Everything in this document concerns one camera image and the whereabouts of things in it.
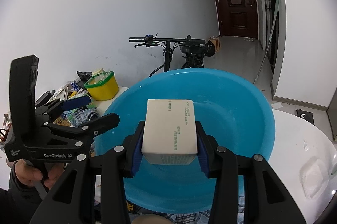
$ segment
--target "cardboard box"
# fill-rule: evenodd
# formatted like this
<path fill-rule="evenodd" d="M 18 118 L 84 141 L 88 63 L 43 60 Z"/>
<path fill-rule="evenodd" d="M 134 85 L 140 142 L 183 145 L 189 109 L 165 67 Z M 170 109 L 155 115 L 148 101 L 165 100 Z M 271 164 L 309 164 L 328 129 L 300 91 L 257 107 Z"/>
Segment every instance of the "cardboard box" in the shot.
<path fill-rule="evenodd" d="M 148 162 L 187 165 L 197 153 L 193 101 L 148 100 L 142 146 Z"/>

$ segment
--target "bicycle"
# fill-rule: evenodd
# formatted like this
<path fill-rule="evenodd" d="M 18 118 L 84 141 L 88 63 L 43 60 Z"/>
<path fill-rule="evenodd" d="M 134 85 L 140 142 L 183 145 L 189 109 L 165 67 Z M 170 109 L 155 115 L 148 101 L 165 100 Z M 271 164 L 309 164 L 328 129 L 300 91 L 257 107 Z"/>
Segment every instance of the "bicycle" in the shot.
<path fill-rule="evenodd" d="M 188 35 L 186 39 L 156 38 L 153 35 L 146 35 L 145 37 L 130 37 L 129 42 L 142 42 L 141 44 L 135 45 L 134 48 L 143 45 L 146 47 L 162 46 L 164 48 L 164 64 L 156 68 L 149 77 L 163 67 L 164 72 L 170 70 L 172 55 L 177 47 L 180 47 L 181 52 L 186 54 L 183 56 L 186 62 L 181 68 L 203 68 L 204 56 L 210 57 L 215 54 L 215 47 L 213 43 L 210 41 L 206 43 L 203 39 L 192 39 L 190 35 Z"/>

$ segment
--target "tile floor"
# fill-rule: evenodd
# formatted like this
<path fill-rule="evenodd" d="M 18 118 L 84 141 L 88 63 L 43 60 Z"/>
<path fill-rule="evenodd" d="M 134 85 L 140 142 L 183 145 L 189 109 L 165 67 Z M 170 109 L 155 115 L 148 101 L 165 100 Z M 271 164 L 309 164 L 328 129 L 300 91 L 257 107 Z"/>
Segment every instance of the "tile floor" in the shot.
<path fill-rule="evenodd" d="M 262 51 L 259 41 L 249 38 L 224 36 L 221 37 L 220 43 L 221 50 L 217 52 L 214 57 L 205 57 L 205 67 L 225 70 L 253 83 L 264 57 L 264 51 Z M 268 60 L 266 60 L 255 85 L 262 91 L 270 104 L 276 103 L 272 101 L 270 88 L 272 77 L 271 68 L 268 64 Z M 295 115 L 296 109 L 312 112 L 315 126 L 333 141 L 330 122 L 325 111 L 288 103 L 281 104 L 282 107 L 278 110 L 293 115 Z"/>

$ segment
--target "yellow container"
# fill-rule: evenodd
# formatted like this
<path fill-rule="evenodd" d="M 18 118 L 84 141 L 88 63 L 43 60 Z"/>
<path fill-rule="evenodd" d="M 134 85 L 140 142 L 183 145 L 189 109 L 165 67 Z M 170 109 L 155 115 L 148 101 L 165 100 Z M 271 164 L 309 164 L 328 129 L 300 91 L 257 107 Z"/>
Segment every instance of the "yellow container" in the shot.
<path fill-rule="evenodd" d="M 97 77 L 95 75 L 84 84 L 84 87 L 94 100 L 111 100 L 117 94 L 119 87 L 114 76 L 115 74 L 113 72 L 109 73 L 109 76 L 100 83 L 95 84 L 95 78 Z"/>

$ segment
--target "round white table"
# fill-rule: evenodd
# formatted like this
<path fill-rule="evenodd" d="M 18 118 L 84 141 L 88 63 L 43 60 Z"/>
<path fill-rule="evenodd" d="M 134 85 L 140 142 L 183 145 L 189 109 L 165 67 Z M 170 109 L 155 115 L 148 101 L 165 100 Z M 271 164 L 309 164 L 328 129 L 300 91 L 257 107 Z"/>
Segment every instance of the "round white table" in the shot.
<path fill-rule="evenodd" d="M 103 115 L 110 104 L 125 90 L 120 87 L 117 95 L 109 101 L 96 101 L 97 110 Z M 327 170 L 337 164 L 337 151 L 330 140 L 311 123 L 279 110 L 273 110 L 276 133 L 269 164 L 282 180 L 296 201 L 307 224 L 313 224 L 321 215 L 337 190 L 337 176 L 329 181 L 324 192 L 308 199 L 301 183 L 301 170 L 313 159 L 323 162 Z M 100 188 L 96 188 L 95 199 L 100 200 Z"/>

